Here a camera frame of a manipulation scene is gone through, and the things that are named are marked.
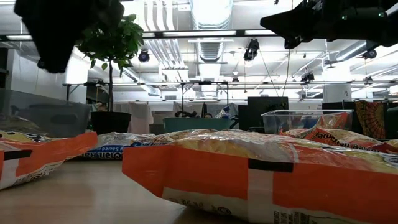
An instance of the table surface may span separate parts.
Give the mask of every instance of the table surface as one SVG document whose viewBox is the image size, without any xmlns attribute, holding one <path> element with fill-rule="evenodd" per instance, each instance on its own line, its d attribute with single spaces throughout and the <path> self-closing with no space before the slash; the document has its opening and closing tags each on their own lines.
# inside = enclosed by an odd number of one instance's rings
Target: table surface
<svg viewBox="0 0 398 224">
<path fill-rule="evenodd" d="M 0 190 L 0 223 L 245 222 L 157 198 L 121 172 L 121 161 L 68 161 L 39 180 Z"/>
</svg>

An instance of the transparent storage container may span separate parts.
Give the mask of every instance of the transparent storage container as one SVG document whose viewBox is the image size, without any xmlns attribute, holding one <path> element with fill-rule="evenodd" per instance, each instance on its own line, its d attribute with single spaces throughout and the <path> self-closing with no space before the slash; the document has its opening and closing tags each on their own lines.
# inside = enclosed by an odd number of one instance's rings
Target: transparent storage container
<svg viewBox="0 0 398 224">
<path fill-rule="evenodd" d="M 262 114 L 266 134 L 280 134 L 293 129 L 351 130 L 354 110 L 275 110 Z"/>
<path fill-rule="evenodd" d="M 87 128 L 88 105 L 5 89 L 0 89 L 0 98 L 0 130 L 68 138 Z"/>
</svg>

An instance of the plastic packaging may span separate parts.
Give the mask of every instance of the plastic packaging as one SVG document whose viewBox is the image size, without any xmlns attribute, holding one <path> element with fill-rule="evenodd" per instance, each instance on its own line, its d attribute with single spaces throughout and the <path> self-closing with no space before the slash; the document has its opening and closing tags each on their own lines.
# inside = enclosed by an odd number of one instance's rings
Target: plastic packaging
<svg viewBox="0 0 398 224">
<path fill-rule="evenodd" d="M 97 143 L 96 133 L 67 139 L 43 137 L 39 141 L 23 135 L 14 133 L 0 138 L 0 189 L 48 175 L 65 160 L 85 153 Z"/>
<path fill-rule="evenodd" d="M 300 139 L 308 139 L 330 146 L 398 154 L 397 140 L 380 142 L 352 131 L 314 127 L 308 130 L 295 129 L 282 134 Z"/>
<path fill-rule="evenodd" d="M 230 110 L 229 106 L 225 106 L 221 110 L 221 112 L 219 112 L 218 115 L 215 116 L 215 118 L 224 118 L 224 119 L 231 118 L 232 116 L 230 115 L 229 110 Z"/>
<path fill-rule="evenodd" d="M 126 148 L 123 173 L 158 197 L 253 223 L 393 223 L 398 156 L 220 131 Z"/>
<path fill-rule="evenodd" d="M 81 158 L 90 159 L 121 159 L 123 148 L 126 146 L 141 146 L 145 139 L 154 134 L 108 133 L 98 136 L 98 143 L 94 149 L 82 154 Z"/>
<path fill-rule="evenodd" d="M 31 121 L 18 116 L 5 116 L 3 114 L 0 114 L 0 129 L 3 131 L 39 134 L 41 136 L 45 136 L 47 134 Z"/>
<path fill-rule="evenodd" d="M 86 159 L 122 159 L 125 147 L 158 146 L 170 143 L 176 139 L 185 138 L 214 130 L 196 129 L 178 131 L 174 133 L 160 134 L 131 134 L 131 133 L 109 133 L 100 134 L 98 143 L 94 149 L 81 155 Z"/>
</svg>

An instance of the potted plant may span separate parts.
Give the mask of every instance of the potted plant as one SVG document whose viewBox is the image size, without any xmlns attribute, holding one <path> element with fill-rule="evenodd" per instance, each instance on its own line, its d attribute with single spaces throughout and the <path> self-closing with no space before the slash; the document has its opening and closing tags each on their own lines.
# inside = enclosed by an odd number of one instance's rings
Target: potted plant
<svg viewBox="0 0 398 224">
<path fill-rule="evenodd" d="M 117 28 L 109 29 L 102 23 L 97 23 L 83 32 L 78 43 L 78 49 L 91 60 L 91 68 L 101 61 L 101 68 L 109 68 L 109 100 L 108 111 L 91 113 L 93 129 L 98 134 L 127 132 L 131 115 L 113 112 L 113 66 L 116 63 L 122 72 L 123 68 L 131 67 L 130 60 L 143 45 L 143 29 L 134 23 L 136 15 L 124 17 Z"/>
</svg>

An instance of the plant stem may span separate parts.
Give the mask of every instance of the plant stem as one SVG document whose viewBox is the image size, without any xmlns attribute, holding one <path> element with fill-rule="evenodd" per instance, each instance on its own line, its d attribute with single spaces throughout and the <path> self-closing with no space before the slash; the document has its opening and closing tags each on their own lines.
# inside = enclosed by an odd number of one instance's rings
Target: plant stem
<svg viewBox="0 0 398 224">
<path fill-rule="evenodd" d="M 109 61 L 109 93 L 108 93 L 108 111 L 113 112 L 113 78 L 112 61 Z"/>
</svg>

